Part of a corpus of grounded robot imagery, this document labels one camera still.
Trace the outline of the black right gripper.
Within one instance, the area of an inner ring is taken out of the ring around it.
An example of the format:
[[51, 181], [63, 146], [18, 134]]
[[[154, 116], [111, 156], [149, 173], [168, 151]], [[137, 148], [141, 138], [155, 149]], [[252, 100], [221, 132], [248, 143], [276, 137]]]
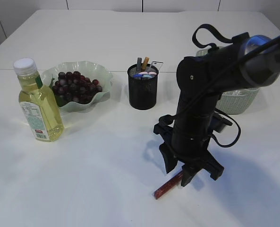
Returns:
[[180, 161], [182, 166], [181, 186], [188, 185], [194, 176], [202, 169], [206, 170], [213, 180], [217, 180], [223, 173], [224, 167], [208, 151], [211, 135], [200, 139], [194, 136], [186, 136], [187, 143], [180, 139], [183, 135], [175, 133], [170, 127], [169, 116], [159, 118], [159, 122], [154, 125], [153, 132], [160, 135], [164, 142], [159, 146], [162, 154], [165, 170], [168, 174]]

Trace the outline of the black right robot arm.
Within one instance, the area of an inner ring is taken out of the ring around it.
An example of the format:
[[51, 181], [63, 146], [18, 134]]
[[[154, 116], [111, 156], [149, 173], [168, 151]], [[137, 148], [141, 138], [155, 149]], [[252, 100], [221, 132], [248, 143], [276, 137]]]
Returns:
[[185, 57], [176, 76], [180, 89], [177, 112], [159, 118], [154, 133], [164, 142], [159, 149], [167, 172], [182, 162], [181, 185], [186, 186], [202, 169], [218, 179], [223, 166], [208, 151], [213, 132], [225, 123], [217, 117], [216, 104], [224, 92], [266, 87], [280, 74], [280, 36], [243, 33], [212, 45], [204, 56]]

